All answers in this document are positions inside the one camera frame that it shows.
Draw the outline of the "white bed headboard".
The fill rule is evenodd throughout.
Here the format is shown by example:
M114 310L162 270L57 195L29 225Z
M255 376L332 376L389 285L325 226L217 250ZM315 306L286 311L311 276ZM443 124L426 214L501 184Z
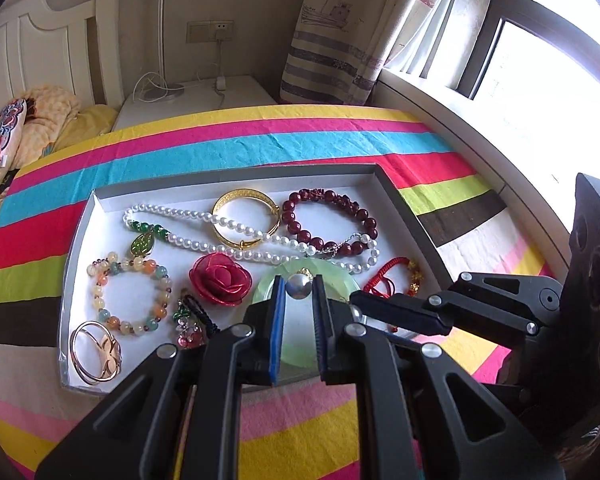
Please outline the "white bed headboard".
M5 0L0 7L0 110L43 84L61 86L85 107L94 105L89 22L95 23L104 102L122 107L119 0L88 0L61 11L47 0Z

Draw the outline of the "beige fluffy blanket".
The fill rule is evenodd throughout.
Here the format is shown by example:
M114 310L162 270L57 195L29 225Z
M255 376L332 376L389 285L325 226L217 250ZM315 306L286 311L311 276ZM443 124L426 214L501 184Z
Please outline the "beige fluffy blanket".
M80 110L79 98L56 84L32 88L21 93L20 98L26 101L27 116L12 169L21 169L47 154Z

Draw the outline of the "white bedside table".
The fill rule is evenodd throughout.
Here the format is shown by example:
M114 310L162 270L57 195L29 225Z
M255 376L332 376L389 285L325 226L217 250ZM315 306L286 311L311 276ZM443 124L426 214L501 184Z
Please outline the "white bedside table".
M234 76L221 81L222 90L215 88L215 79L186 82L177 92L156 87L136 89L123 103L112 128L119 130L212 110L275 104L272 96L251 76Z

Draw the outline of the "wall power socket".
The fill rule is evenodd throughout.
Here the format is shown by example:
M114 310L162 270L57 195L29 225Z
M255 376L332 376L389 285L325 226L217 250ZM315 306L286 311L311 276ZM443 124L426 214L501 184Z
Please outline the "wall power socket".
M233 20L188 22L186 26L186 42L188 44L230 41L233 34Z

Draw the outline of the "green glass pendant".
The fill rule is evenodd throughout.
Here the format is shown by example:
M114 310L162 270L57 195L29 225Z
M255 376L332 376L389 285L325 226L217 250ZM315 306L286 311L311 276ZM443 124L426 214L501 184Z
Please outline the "green glass pendant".
M154 233L147 231L137 235L130 245L130 255L133 258L148 256L155 245Z

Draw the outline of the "pink crystal charm pendant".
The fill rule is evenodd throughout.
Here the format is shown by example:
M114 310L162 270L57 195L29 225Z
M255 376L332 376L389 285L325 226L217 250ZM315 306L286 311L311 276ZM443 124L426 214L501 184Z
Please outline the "pink crystal charm pendant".
M200 301L187 289L181 290L172 320L176 343L183 350L204 346L220 332Z

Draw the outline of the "window frame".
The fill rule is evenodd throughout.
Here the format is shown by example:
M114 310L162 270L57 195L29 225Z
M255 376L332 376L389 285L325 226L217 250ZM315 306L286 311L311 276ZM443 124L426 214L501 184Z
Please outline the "window frame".
M457 91L475 97L503 27L512 24L568 55L600 82L600 0L491 0Z

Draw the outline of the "striped patterned curtain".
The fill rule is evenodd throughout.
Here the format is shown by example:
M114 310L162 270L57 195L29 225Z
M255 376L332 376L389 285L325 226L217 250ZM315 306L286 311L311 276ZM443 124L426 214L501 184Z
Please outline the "striped patterned curtain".
M303 0L279 96L364 104L382 70L460 84L491 0Z

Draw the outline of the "striped colourful tablecloth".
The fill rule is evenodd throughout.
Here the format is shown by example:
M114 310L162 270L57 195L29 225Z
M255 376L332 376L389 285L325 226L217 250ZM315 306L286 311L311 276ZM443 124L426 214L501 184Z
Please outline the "striped colourful tablecloth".
M94 188L302 162L381 166L452 275L550 273L496 187L419 119L398 110L331 105L220 110L65 148L24 168L0 211L0 458L17 478L31 478L95 405L93 398L61 388L56 354L62 271Z

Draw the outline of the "gold bangle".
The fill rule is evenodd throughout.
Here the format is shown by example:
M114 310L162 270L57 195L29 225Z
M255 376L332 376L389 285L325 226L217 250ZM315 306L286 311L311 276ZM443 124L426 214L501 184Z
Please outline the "gold bangle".
M255 188L233 188L211 209L216 238L225 246L248 249L265 242L280 227L279 206Z

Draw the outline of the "green jade bangle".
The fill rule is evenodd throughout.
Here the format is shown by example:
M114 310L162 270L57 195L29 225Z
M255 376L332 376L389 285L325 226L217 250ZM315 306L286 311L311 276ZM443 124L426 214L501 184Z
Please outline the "green jade bangle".
M289 282L297 274L302 274L309 281L312 281L315 275L321 275L328 299L347 302L352 292L360 289L358 282L340 266L324 260L303 258L282 263L274 269L266 271L259 283L253 287L251 300L260 302L270 298L276 275L280 275L286 282ZM280 360L285 365L294 368L316 370L311 295L298 299L286 294L286 298Z

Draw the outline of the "grey cardboard tray box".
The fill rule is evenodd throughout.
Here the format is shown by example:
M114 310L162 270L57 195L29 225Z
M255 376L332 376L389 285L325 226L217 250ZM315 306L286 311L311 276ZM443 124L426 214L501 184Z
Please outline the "grey cardboard tray box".
M310 281L340 301L391 259L398 284L425 296L451 277L434 243L377 165L262 167L165 177L91 192L65 266L58 326L63 387L103 396L160 344L189 347L285 280L281 382L316 371Z

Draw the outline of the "white standing lamp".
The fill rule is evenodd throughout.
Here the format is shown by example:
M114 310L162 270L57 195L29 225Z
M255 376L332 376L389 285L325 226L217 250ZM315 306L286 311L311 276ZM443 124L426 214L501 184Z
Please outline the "white standing lamp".
M157 60L158 70L147 77L147 89L143 92L143 101L157 103L173 100L184 93L182 84L170 84L166 80L166 37L164 36L164 18L166 0L157 0Z

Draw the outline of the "red rose brooch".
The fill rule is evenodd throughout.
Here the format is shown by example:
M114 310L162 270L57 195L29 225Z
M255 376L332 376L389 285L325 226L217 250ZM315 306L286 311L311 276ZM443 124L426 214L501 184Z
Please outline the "red rose brooch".
M189 270L188 277L202 299L224 307L237 307L252 287L251 274L220 252L199 258Z

